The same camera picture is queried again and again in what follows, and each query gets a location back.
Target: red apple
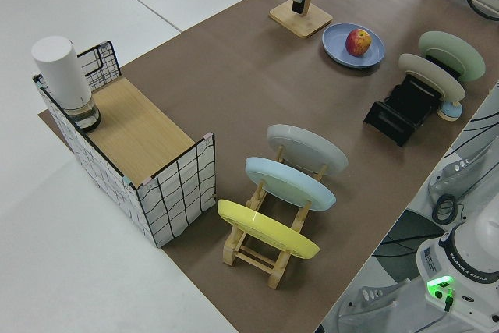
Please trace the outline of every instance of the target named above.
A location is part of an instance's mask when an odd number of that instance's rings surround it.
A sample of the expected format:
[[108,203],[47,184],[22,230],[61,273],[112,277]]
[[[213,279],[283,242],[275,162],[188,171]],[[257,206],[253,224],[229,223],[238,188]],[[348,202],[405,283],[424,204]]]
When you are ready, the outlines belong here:
[[354,29],[346,38],[346,51],[352,56],[362,56],[371,46],[371,41],[371,36],[364,29]]

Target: white plate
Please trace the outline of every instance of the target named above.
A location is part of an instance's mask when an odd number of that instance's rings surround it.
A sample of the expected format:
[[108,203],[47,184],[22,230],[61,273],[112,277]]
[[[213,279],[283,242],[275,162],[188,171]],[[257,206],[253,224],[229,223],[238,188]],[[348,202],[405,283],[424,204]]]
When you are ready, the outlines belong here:
[[283,158],[309,172],[318,173],[323,165],[327,165],[324,174],[336,175],[349,164],[345,154],[330,141],[296,126],[269,126],[267,141],[275,151],[283,146]]

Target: wooden stand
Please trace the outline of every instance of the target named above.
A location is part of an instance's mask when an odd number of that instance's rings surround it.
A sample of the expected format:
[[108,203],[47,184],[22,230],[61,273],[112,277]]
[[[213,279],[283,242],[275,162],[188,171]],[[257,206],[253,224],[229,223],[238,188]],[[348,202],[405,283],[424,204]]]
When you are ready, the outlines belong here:
[[[282,163],[284,160],[281,156],[283,147],[280,146],[278,149],[278,155],[276,161]],[[322,176],[326,172],[327,166],[325,165],[315,176],[315,180],[320,181]],[[267,192],[263,189],[264,182],[260,182],[257,189],[251,196],[251,198],[246,202],[246,206],[254,211],[259,211]],[[298,209],[295,219],[291,225],[291,229],[300,233],[305,222],[306,216],[309,213],[311,203],[307,202],[305,207]],[[243,245],[247,233],[243,230],[237,228],[235,225],[232,226],[232,231],[224,244],[223,250],[223,260],[227,265],[233,265],[234,260],[238,257],[244,260],[246,263],[252,264],[253,266],[265,271],[269,274],[267,285],[273,289],[278,287],[281,281],[282,275],[284,274],[286,267],[288,266],[289,258],[291,257],[290,252],[281,251],[278,255],[276,261],[265,257],[264,255],[258,253],[255,250],[250,249]]]
[[293,0],[288,0],[272,9],[269,17],[300,38],[308,38],[331,23],[333,17],[314,4],[310,4],[310,0],[305,0],[305,2],[301,15],[292,11]]
[[88,137],[135,186],[194,145],[123,76],[92,97],[101,123]]

